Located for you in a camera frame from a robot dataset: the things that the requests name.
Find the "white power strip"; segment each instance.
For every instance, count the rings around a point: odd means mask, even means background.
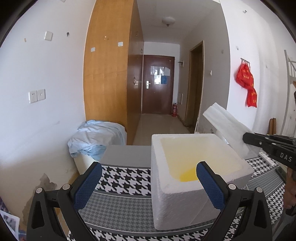
[[[266,161],[268,165],[270,165],[271,167],[276,166],[276,164],[272,161],[272,159],[269,156],[267,156],[264,152],[259,152],[259,156],[261,156],[262,159]]]

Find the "red bag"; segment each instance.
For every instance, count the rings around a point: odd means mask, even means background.
[[[254,78],[253,78],[253,75],[251,74],[248,64],[245,64],[245,63],[241,64],[235,81],[240,86],[248,90],[247,106],[248,107],[253,106],[257,108],[257,93],[256,93],[256,90],[254,89]]]

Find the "ceiling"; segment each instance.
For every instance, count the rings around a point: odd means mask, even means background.
[[[180,44],[218,0],[137,0],[145,42]],[[176,22],[167,27],[163,17]]]

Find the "doorway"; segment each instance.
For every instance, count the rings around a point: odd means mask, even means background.
[[[170,115],[175,57],[144,55],[143,114]]]
[[[195,132],[200,115],[203,77],[204,44],[202,41],[193,49],[191,49],[189,58],[189,82],[185,113],[185,126],[187,126],[190,133]]]

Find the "light blue fabric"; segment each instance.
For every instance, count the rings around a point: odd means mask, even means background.
[[[85,154],[96,161],[109,145],[126,145],[125,129],[120,124],[98,120],[82,123],[68,142],[71,157]]]

